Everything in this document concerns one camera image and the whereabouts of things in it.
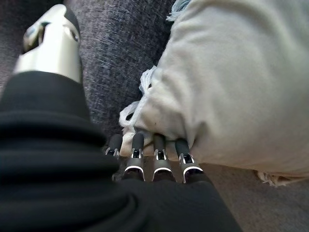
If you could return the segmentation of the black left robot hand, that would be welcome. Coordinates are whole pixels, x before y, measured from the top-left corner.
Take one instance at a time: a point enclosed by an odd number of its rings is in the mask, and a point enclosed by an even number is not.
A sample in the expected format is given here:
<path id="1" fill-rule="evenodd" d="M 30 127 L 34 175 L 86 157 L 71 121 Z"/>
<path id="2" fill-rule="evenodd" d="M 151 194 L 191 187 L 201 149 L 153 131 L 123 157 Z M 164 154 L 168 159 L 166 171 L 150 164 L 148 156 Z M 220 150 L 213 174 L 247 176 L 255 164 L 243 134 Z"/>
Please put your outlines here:
<path id="1" fill-rule="evenodd" d="M 57 4 L 29 27 L 0 99 L 3 232 L 239 232 L 202 171 L 185 184 L 119 182 L 118 141 L 90 121 L 76 16 Z"/>

